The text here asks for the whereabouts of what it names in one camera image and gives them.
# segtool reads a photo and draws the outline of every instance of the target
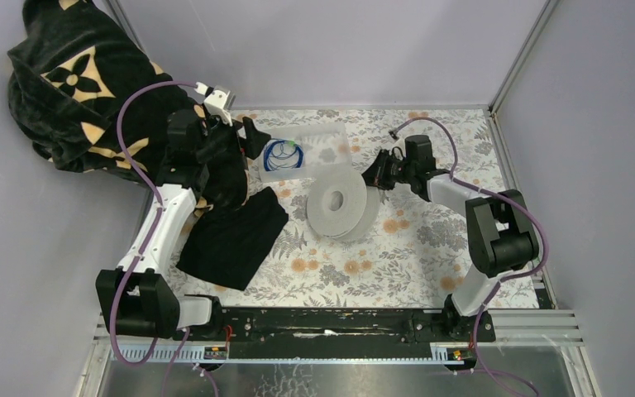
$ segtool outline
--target clear plastic box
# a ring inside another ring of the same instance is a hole
[[[339,169],[344,165],[351,166],[351,152],[343,122],[282,127],[265,132],[271,135],[271,141],[256,159],[259,161],[259,177],[262,182],[314,178],[322,172]],[[303,163],[300,168],[266,170],[265,152],[277,139],[293,141],[303,149]]]

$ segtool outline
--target gray wall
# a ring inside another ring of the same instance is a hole
[[[55,170],[8,115],[21,2],[0,0],[0,396],[71,395],[98,317],[93,282],[127,250],[141,188]]]
[[[236,108],[489,103],[544,0],[121,0],[148,55]]]
[[[500,120],[600,388],[635,395],[635,2],[562,2]]]

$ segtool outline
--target blue cable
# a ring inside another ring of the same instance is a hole
[[[293,152],[287,152],[284,148],[286,145],[293,147]],[[280,152],[274,153],[274,149],[278,147]],[[276,160],[289,160],[298,155],[298,161],[292,165],[276,164],[271,159]],[[275,139],[264,150],[264,170],[276,171],[287,170],[293,168],[300,168],[303,165],[303,148],[293,141],[286,141],[285,139]]]

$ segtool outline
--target white spool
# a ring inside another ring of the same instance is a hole
[[[378,215],[378,189],[351,167],[317,177],[308,193],[308,223],[325,237],[351,241],[363,237]]]

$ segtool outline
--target floral tablecloth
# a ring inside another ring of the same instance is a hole
[[[459,178],[492,190],[504,185],[485,117],[480,110],[273,110],[235,112],[255,119],[263,131],[271,128],[344,122],[354,168],[365,170],[380,147],[390,148],[387,131],[409,117],[428,115],[444,123],[455,137]],[[415,122],[402,136],[426,133],[432,139],[440,167],[453,160],[446,137],[437,126]],[[250,165],[251,192],[264,187],[259,161]],[[349,243],[321,238],[306,219],[312,179],[268,184],[289,214],[289,222],[245,291],[197,280],[172,267],[169,283],[178,294],[212,294],[226,306],[441,307],[459,285],[471,262],[464,218],[448,208],[426,203],[407,187],[381,192],[381,207],[367,235]],[[188,237],[182,232],[173,264]],[[493,307],[536,308],[529,278],[500,289]]]

